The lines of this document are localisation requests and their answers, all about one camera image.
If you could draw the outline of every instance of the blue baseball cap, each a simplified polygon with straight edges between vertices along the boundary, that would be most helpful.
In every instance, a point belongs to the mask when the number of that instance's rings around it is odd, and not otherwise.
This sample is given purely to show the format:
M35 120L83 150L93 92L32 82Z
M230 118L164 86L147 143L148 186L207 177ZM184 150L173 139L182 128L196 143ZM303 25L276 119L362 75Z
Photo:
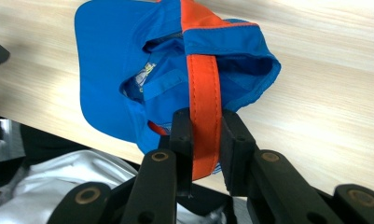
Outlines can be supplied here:
M173 112L189 107L188 54L215 55L222 106L256 101L281 66L257 25L182 32L178 0L90 1L76 12L80 103L87 122L147 153L170 130ZM229 20L232 23L245 23Z

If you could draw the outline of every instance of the wooden table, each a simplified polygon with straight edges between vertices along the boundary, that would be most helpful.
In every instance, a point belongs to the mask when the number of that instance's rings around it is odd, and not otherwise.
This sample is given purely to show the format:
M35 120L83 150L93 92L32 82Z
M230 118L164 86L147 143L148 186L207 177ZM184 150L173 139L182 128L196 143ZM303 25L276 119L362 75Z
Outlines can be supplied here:
M79 106L74 15L81 0L1 0L0 116L140 162L143 154L93 129ZM202 1L257 22L283 70L239 111L261 148L282 152L318 189L374 189L374 0ZM221 175L199 181L225 191Z

